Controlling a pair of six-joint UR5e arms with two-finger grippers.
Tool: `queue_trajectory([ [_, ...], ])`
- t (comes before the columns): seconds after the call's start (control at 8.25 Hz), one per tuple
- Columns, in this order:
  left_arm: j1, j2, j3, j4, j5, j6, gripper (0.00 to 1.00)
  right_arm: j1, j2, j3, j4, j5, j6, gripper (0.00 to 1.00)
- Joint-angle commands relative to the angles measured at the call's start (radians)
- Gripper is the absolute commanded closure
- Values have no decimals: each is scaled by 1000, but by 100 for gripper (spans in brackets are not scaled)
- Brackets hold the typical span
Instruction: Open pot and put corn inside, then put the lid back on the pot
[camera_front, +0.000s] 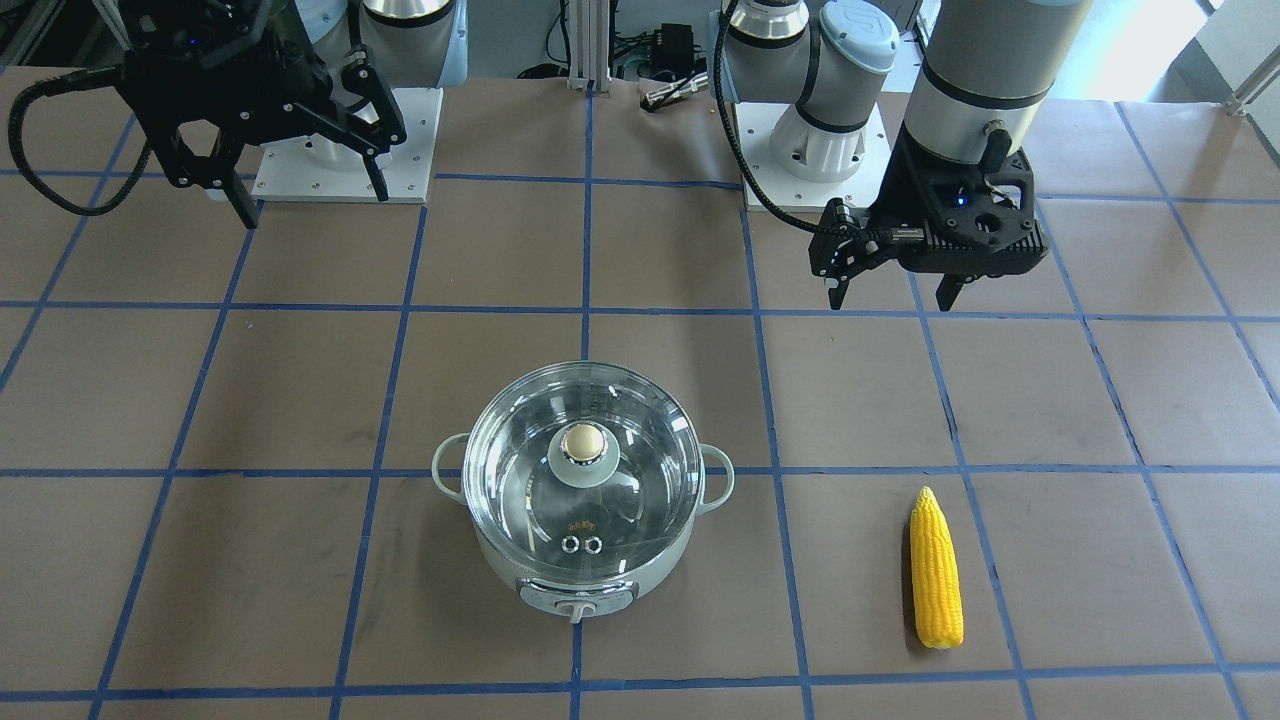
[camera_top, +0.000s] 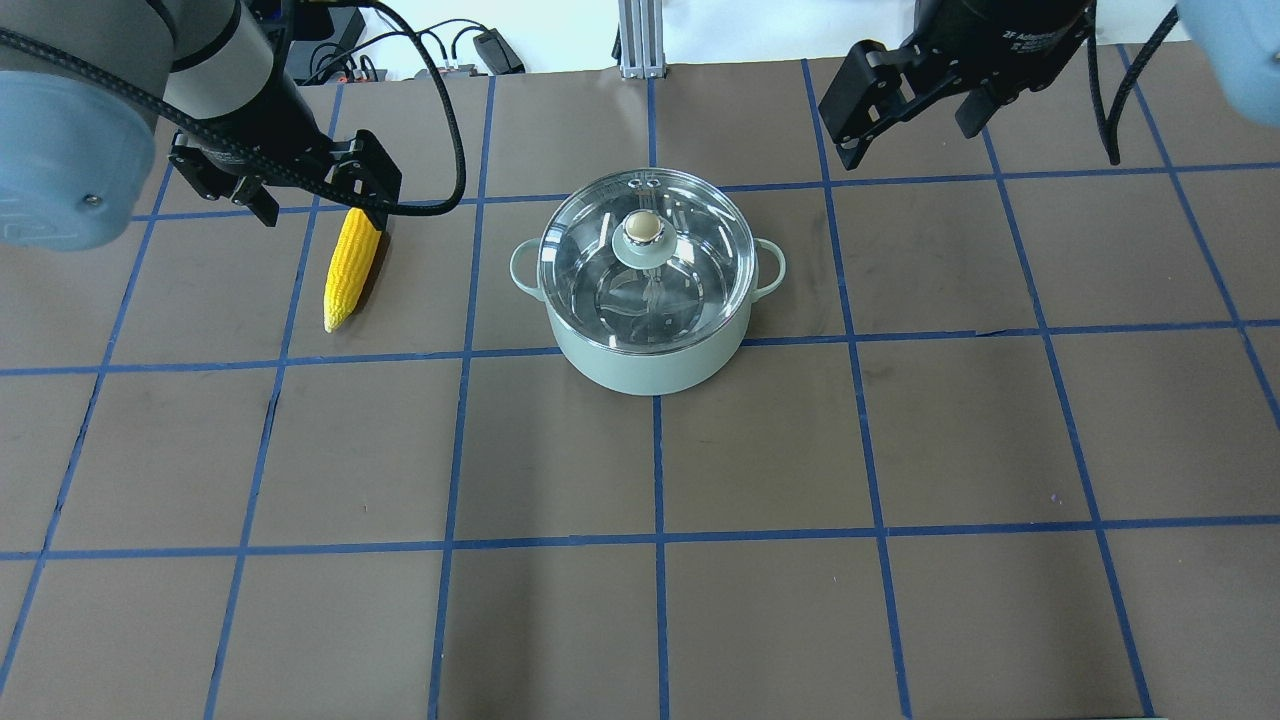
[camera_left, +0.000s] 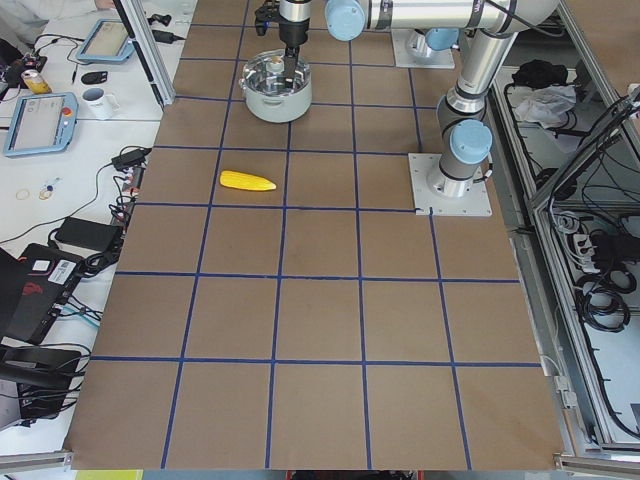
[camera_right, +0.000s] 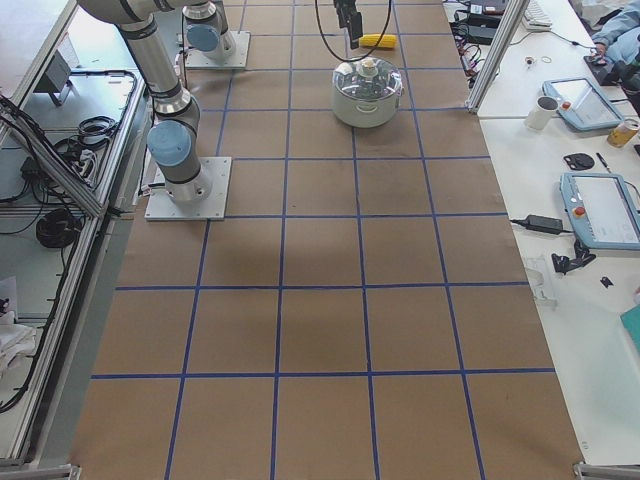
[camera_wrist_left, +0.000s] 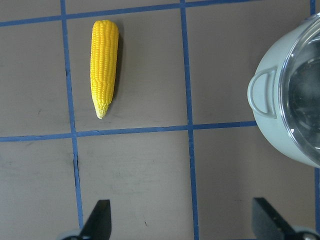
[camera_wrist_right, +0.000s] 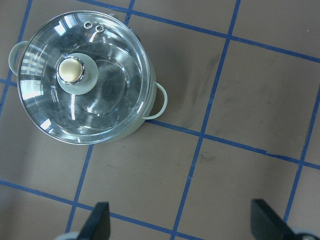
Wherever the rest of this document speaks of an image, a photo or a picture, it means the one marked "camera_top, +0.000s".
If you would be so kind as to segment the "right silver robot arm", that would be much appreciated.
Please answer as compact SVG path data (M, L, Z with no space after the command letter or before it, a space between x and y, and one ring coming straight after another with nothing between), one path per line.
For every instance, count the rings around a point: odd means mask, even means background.
M1230 106L1277 124L1279 9L1275 1L1176 1L1106 100L1100 87L1098 12L1093 1L919 1L901 46L854 44L818 104L842 167L856 169L870 143L942 99L961 96L954 118L966 138L1023 94L1048 88L1085 53L1092 115L1111 165L1121 161L1119 126L1140 74L1181 26L1210 60Z

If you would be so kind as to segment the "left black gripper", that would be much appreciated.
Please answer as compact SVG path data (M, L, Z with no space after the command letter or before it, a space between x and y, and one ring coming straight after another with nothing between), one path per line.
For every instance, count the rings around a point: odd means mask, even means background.
M333 184L358 202L371 223L390 214L374 205L399 200L402 173L383 142L369 129L334 141L324 133L305 100L250 100L212 117L197 117L168 104L179 132L168 154L175 173L205 200L228 199L248 209L265 227L275 227L280 206L271 187Z

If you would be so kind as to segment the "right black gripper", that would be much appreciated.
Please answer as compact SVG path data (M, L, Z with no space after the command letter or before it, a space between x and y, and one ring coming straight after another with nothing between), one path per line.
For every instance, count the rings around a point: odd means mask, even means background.
M819 101L845 170L874 138L905 120L904 81L916 92L972 90L955 111L975 138L1024 90L1050 86L1084 42L1088 1L916 1L904 47L854 44ZM991 88L979 88L986 81Z

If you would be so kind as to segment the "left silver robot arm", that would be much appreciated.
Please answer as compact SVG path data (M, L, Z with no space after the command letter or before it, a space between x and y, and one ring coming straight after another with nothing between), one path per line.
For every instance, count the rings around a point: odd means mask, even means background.
M321 188L376 224L403 176L367 131L324 133L243 1L3 4L3 242L52 251L116 240L156 149L192 191L274 225L275 188Z

